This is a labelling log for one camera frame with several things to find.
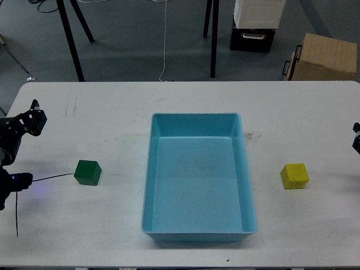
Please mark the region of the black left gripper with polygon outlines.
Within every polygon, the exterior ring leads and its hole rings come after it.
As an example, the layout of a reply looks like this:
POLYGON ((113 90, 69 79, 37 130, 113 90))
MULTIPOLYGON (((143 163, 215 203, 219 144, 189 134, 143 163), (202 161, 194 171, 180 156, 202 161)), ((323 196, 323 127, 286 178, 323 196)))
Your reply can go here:
POLYGON ((17 117, 1 118, 1 165, 11 165, 16 159, 22 136, 29 133, 38 137, 46 121, 38 100, 33 100, 30 109, 17 117))

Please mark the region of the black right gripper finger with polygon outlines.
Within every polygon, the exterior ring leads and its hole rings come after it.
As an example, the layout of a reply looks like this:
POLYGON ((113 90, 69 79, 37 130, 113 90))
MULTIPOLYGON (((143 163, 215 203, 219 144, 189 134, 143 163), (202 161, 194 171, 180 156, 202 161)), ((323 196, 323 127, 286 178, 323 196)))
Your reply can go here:
POLYGON ((355 132, 355 138, 352 147, 360 154, 360 124, 354 123, 353 131, 355 132))

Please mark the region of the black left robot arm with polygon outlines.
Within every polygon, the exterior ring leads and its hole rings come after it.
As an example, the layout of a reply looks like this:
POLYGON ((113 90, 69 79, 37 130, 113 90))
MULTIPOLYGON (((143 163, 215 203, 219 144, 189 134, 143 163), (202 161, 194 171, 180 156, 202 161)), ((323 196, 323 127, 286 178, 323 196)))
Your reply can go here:
POLYGON ((33 100, 30 109, 14 117, 1 119, 1 210, 5 208, 6 199, 12 192, 29 188, 33 181, 31 173, 10 174, 5 170, 15 162, 22 136, 41 135, 47 117, 40 109, 37 100, 33 100))

